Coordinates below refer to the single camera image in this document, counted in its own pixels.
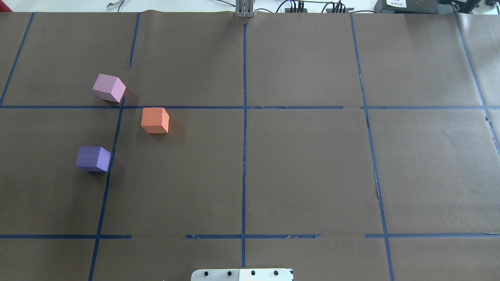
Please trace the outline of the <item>orange foam cube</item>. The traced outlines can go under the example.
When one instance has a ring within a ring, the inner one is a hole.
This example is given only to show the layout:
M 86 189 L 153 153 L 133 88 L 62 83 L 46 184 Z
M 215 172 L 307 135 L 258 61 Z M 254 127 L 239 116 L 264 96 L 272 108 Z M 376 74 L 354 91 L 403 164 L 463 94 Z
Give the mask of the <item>orange foam cube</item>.
M 149 134 L 164 134 L 169 130 L 168 115 L 164 107 L 144 107 L 141 127 Z

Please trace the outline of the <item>pink foam cube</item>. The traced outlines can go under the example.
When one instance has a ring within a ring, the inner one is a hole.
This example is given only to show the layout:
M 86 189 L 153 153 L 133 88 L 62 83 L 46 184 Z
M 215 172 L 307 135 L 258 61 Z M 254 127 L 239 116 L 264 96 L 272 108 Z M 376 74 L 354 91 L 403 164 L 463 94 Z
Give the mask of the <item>pink foam cube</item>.
M 100 73 L 92 90 L 105 101 L 120 103 L 125 94 L 126 86 L 118 77 Z

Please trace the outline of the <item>purple foam cube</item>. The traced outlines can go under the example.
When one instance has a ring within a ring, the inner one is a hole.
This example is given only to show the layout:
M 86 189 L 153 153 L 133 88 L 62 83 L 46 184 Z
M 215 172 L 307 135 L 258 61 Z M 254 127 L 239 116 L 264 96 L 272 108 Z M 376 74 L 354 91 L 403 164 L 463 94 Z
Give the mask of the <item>purple foam cube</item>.
M 111 152 L 101 146 L 80 146 L 75 166 L 89 172 L 107 172 Z

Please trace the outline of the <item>aluminium frame post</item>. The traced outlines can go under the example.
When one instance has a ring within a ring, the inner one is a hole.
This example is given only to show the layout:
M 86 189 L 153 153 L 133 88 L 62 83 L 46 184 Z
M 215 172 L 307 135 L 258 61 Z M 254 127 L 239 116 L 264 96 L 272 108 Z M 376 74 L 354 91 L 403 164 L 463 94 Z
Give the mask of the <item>aluminium frame post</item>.
M 254 0 L 235 1 L 236 18 L 253 18 L 255 16 Z

